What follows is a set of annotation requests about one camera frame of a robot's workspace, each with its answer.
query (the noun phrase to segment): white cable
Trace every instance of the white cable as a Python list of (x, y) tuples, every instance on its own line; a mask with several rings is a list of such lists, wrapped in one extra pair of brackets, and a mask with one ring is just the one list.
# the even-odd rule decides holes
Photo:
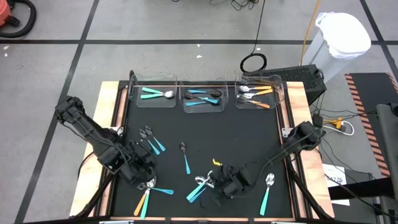
[(345, 132), (340, 131), (339, 129), (332, 128), (332, 127), (329, 127), (329, 126), (326, 126), (326, 125), (323, 125), (323, 127), (324, 127), (324, 128), (328, 128), (328, 129), (332, 129), (332, 130), (334, 130), (334, 131), (337, 131), (337, 132), (339, 132), (339, 133), (341, 133), (341, 134), (345, 134), (345, 135), (347, 135), (347, 136), (352, 136), (352, 135), (355, 133), (354, 126), (353, 126), (350, 122), (348, 122), (348, 121), (342, 121), (342, 122), (341, 122), (341, 125), (344, 125), (345, 123), (351, 126), (351, 129), (353, 130), (352, 133), (345, 133)]

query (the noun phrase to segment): plastic container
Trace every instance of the plastic container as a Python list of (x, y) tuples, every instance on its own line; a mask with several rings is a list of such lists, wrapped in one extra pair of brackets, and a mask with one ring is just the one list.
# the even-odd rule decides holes
[[(243, 91), (246, 86), (251, 89)], [(264, 94), (252, 96), (251, 99), (244, 97), (245, 93)], [(235, 97), (236, 106), (239, 109), (273, 109), (285, 99), (284, 86), (282, 79), (278, 75), (270, 77), (244, 77), (238, 75), (235, 77)]]
[(366, 29), (350, 14), (320, 13), (315, 25), (319, 31), (304, 55), (303, 65), (315, 64), (322, 69), (325, 83), (371, 47)]
[(228, 87), (225, 79), (180, 82), (180, 103), (186, 113), (222, 112), (227, 102)]
[[(162, 94), (172, 91), (173, 97)], [(166, 75), (161, 77), (132, 74), (130, 79), (129, 99), (140, 108), (172, 108), (177, 98), (177, 77)]]

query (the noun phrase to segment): gray floor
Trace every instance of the gray floor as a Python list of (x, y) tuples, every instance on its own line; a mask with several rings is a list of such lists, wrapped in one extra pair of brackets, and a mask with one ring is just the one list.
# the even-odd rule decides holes
[[(97, 0), (32, 0), (38, 11), (32, 32), (13, 44), (0, 39), (0, 222), (14, 223), (32, 176), (39, 152), (69, 73), (77, 45), (93, 3)], [(397, 40), (398, 19), (394, 0), (367, 0), (384, 40)], [(303, 40), (316, 0), (267, 1), (259, 38)], [(100, 0), (88, 40), (171, 40), (255, 38), (261, 5), (235, 11), (229, 3), (210, 6), (208, 1)], [(359, 0), (322, 1), (319, 12), (347, 12), (357, 17), (372, 40), (377, 40)], [(29, 10), (17, 6), (14, 14), (27, 19)], [(313, 28), (310, 39), (315, 36)], [(76, 40), (74, 44), (29, 44), (24, 40)], [(180, 80), (209, 80), (240, 75), (239, 63), (253, 48), (244, 44), (86, 44), (78, 60), (68, 94), (79, 96), (89, 115), (94, 114), (102, 81), (125, 80), (128, 71), (148, 76), (173, 73)], [(299, 63), (300, 44), (258, 45), (268, 67)], [(393, 57), (398, 46), (389, 45)], [(250, 60), (247, 70), (257, 68)], [(343, 74), (392, 72), (380, 45), (327, 83), (323, 107), (356, 111)], [(358, 118), (352, 137), (329, 134), (335, 154), (352, 168), (380, 177), (376, 161)], [(85, 143), (57, 126), (25, 222), (67, 218), (76, 187), (76, 172)], [(323, 156), (325, 163), (330, 163)]]

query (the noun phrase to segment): utensil handle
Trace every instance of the utensil handle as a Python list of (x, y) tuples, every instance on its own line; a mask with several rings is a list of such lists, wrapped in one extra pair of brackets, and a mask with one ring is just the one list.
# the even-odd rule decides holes
[(160, 191), (160, 192), (163, 192), (163, 193), (166, 193), (166, 194), (169, 194), (169, 195), (173, 195), (173, 194), (174, 194), (174, 190), (169, 190), (169, 189), (158, 189), (158, 188), (155, 188), (155, 187), (153, 187), (152, 189), (153, 189), (153, 190)]
[(206, 100), (206, 101), (208, 101), (210, 103), (218, 103), (218, 100), (212, 100), (212, 99), (209, 99), (209, 98), (199, 97), (199, 99)]
[(259, 87), (254, 87), (254, 90), (271, 90), (271, 86), (259, 86)]
[(155, 139), (157, 145), (160, 147), (160, 149), (161, 149), (162, 151), (166, 151), (166, 148), (165, 148), (155, 137), (154, 137), (154, 139)]
[(264, 91), (256, 93), (256, 95), (263, 95), (263, 94), (267, 94), (267, 93), (272, 93), (272, 90), (264, 90)]
[(258, 106), (261, 106), (263, 108), (267, 108), (267, 109), (270, 108), (270, 106), (268, 104), (265, 104), (265, 103), (260, 103), (260, 102), (257, 102), (257, 101), (252, 101), (251, 103), (253, 103), (255, 105), (258, 105)]
[(149, 201), (149, 192), (147, 194), (147, 197), (145, 198), (144, 207), (142, 208), (141, 216), (139, 217), (139, 219), (145, 219), (145, 215), (147, 214), (148, 201)]
[(187, 200), (191, 201), (191, 199), (198, 193), (198, 191), (205, 185), (206, 181), (203, 181), (198, 187), (195, 188), (188, 196)]
[(135, 216), (137, 216), (139, 211), (141, 210), (142, 204), (144, 204), (144, 200), (145, 200), (146, 196), (147, 196), (147, 193), (145, 192), (134, 211)]
[(191, 170), (189, 169), (187, 155), (184, 154), (185, 158), (185, 170), (187, 170), (187, 174), (191, 174)]
[(197, 193), (193, 198), (191, 198), (191, 200), (189, 200), (190, 203), (194, 202), (200, 194), (202, 194), (204, 191), (206, 190), (206, 188), (204, 188), (203, 190), (199, 191), (199, 193)]
[(203, 90), (188, 90), (190, 93), (206, 93), (206, 91)]
[(204, 104), (206, 102), (189, 102), (185, 103), (185, 106), (194, 106), (194, 105), (199, 105), (199, 104)]
[(142, 90), (147, 92), (147, 93), (158, 93), (158, 94), (162, 94), (163, 95), (163, 93), (161, 91), (153, 90), (153, 89), (147, 88), (147, 87), (142, 87)]
[(163, 96), (163, 94), (160, 93), (156, 93), (156, 94), (146, 94), (146, 95), (141, 95), (141, 99), (151, 99), (151, 98), (155, 98), (155, 97), (160, 97)]
[(268, 201), (268, 193), (269, 193), (269, 187), (267, 187), (266, 194), (264, 195), (264, 198), (262, 199), (260, 215), (264, 215), (266, 213), (267, 201)]
[(150, 144), (150, 146), (152, 147), (152, 149), (155, 151), (155, 153), (157, 155), (159, 155), (160, 154), (159, 150), (157, 150), (157, 148), (151, 143), (151, 141), (149, 139), (147, 139), (147, 140), (148, 140), (148, 143)]

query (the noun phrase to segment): white trash can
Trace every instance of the white trash can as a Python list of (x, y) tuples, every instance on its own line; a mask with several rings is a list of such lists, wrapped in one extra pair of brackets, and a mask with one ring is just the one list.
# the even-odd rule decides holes
[(303, 65), (315, 64), (322, 69), (325, 83), (371, 47), (369, 34), (350, 14), (319, 13), (315, 25), (319, 31), (304, 55)]

